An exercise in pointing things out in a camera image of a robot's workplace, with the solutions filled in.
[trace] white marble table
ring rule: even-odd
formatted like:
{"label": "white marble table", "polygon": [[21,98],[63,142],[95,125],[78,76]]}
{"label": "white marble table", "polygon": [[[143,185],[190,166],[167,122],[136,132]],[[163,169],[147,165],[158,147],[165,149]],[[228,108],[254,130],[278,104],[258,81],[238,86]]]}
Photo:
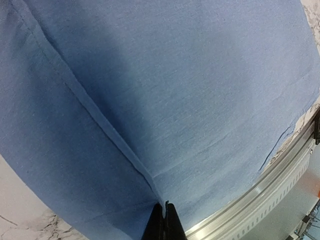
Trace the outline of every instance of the white marble table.
{"label": "white marble table", "polygon": [[[320,52],[320,0],[301,2]],[[297,122],[296,133],[319,106],[320,99]],[[291,139],[283,144],[270,164],[277,160]],[[0,240],[86,239],[37,198],[0,156]]]}

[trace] aluminum rail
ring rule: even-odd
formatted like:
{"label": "aluminum rail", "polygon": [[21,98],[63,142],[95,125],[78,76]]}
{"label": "aluminum rail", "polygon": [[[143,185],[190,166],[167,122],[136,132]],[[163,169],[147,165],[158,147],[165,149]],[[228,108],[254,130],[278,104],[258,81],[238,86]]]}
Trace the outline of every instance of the aluminum rail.
{"label": "aluminum rail", "polygon": [[239,240],[288,194],[309,165],[314,119],[246,193],[185,232],[188,240]]}

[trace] blue cloth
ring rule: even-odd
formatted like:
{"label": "blue cloth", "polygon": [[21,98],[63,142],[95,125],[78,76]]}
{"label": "blue cloth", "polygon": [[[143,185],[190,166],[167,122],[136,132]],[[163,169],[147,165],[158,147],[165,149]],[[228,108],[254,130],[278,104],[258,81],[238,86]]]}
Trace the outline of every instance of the blue cloth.
{"label": "blue cloth", "polygon": [[3,0],[0,56],[0,153],[90,240],[241,195],[320,86],[298,0]]}

